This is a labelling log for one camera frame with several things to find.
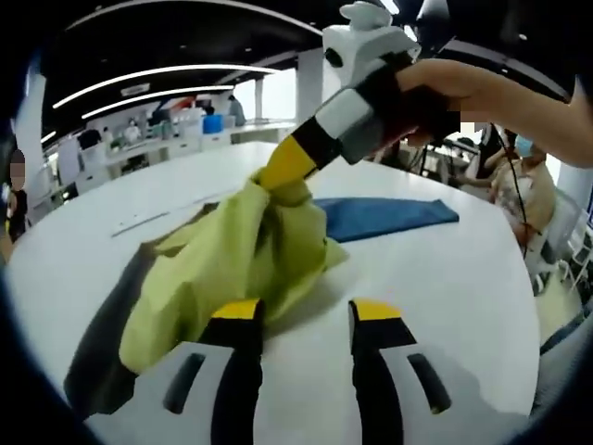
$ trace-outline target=white mechanism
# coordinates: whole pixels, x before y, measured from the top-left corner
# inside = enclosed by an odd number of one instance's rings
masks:
[[[371,115],[369,104],[355,90],[346,88],[325,102],[315,113],[315,119],[333,139],[339,139],[348,129]]]
[[[407,51],[412,58],[420,46],[401,29],[391,25],[386,9],[365,2],[340,7],[350,20],[348,25],[333,25],[323,30],[323,50],[335,51],[342,66],[334,66],[342,86],[356,84],[385,63],[380,59],[388,53]]]

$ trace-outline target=blue bin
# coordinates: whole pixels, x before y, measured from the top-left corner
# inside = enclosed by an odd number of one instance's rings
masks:
[[[204,134],[220,133],[224,128],[224,121],[221,114],[204,116],[203,122]]]

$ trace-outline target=floor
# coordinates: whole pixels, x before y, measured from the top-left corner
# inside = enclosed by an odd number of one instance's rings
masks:
[[[575,290],[569,293],[569,285],[561,282],[559,273],[550,277],[544,292],[536,297],[536,307],[542,345],[582,310],[578,294]]]

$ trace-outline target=person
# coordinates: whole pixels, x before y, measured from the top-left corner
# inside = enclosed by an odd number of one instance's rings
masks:
[[[503,141],[505,142],[505,145],[499,148],[494,155],[490,156],[484,162],[484,170],[490,172],[490,174],[486,178],[468,178],[464,174],[460,174],[455,177],[454,182],[461,185],[469,185],[472,187],[490,188],[492,186],[492,182],[495,180],[500,170],[508,164],[509,158],[511,158],[511,160],[519,158],[515,153],[514,146],[516,134],[514,134],[514,136],[511,137],[509,137],[509,134],[514,133],[508,132],[505,129],[506,141]]]
[[[15,150],[10,159],[10,182],[8,193],[8,235],[15,243],[26,231],[27,193],[25,185],[25,156],[22,151]]]
[[[103,129],[103,142],[107,145],[107,148],[111,147],[111,143],[113,142],[113,133],[105,127]]]
[[[497,123],[566,163],[593,167],[593,65],[587,54],[578,57],[570,104],[454,60],[421,60],[399,71],[396,78],[404,92],[425,85],[445,95],[449,109],[460,111],[463,121]],[[423,145],[430,139],[422,129],[408,135],[410,145]]]
[[[126,128],[124,135],[128,144],[134,144],[140,139],[140,129],[134,119],[130,119],[130,125]]]
[[[498,130],[494,123],[489,122],[482,131],[478,149],[480,150],[480,157],[478,159],[478,170],[475,173],[477,179],[488,178],[494,168],[487,168],[486,161],[503,147],[498,137]]]
[[[86,122],[84,124],[84,131],[78,136],[78,143],[81,149],[85,150],[91,146],[96,146],[101,140],[101,133],[93,128],[92,124]]]
[[[522,136],[517,137],[515,150],[520,157],[512,162],[517,182],[507,162],[492,183],[490,202],[502,208],[519,245],[534,248],[543,244],[554,213],[554,181],[546,167],[546,152]]]
[[[243,106],[234,95],[230,95],[229,100],[231,101],[229,114],[234,116],[234,125],[237,127],[242,127],[246,122],[245,114],[243,113]]]

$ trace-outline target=office desk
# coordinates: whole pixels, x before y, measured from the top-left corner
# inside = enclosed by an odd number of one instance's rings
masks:
[[[121,148],[116,153],[110,153],[106,157],[104,166],[109,169],[111,179],[115,179],[121,175],[120,166],[131,158],[146,156],[149,165],[156,165],[165,160],[181,156],[178,152],[188,154],[198,150],[198,138],[147,139],[139,144]]]
[[[229,146],[133,172],[74,199],[21,238],[6,268],[11,300],[25,344],[60,393],[86,326],[138,244],[241,187],[273,148]],[[521,252],[502,212],[443,184],[364,161],[348,166],[336,160],[309,187],[315,197],[440,198],[461,219],[344,245],[350,258],[323,277],[311,306],[271,326],[256,442],[343,444],[359,436],[348,349],[347,302],[353,298],[399,306],[418,341],[472,375],[484,401],[528,415],[538,321]],[[160,213],[113,237],[121,221]]]
[[[269,122],[249,124],[227,130],[231,135],[232,144],[244,142],[273,142],[279,143],[287,137],[297,125],[294,122]]]

